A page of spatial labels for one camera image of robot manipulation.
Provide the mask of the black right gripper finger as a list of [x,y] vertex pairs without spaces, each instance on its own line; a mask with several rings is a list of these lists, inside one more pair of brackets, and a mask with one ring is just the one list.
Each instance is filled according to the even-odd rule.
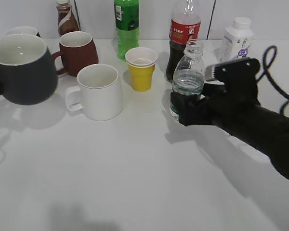
[[177,92],[171,93],[171,103],[179,115],[179,123],[182,125],[202,125],[197,112],[200,95],[182,95]]

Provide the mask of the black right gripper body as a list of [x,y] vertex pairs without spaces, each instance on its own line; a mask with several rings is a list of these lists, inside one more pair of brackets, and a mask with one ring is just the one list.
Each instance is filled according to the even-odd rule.
[[205,80],[217,80],[221,84],[206,83],[203,87],[204,98],[197,106],[202,125],[229,120],[240,110],[258,105],[256,74],[259,70],[260,62],[256,58],[242,58],[207,66]]

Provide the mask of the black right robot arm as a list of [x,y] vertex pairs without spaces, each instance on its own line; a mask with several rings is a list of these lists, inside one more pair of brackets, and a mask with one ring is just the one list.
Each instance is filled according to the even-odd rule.
[[172,92],[171,103],[182,125],[219,127],[268,156],[276,171],[289,180],[289,118],[261,107],[259,70],[255,58],[208,66],[204,98]]

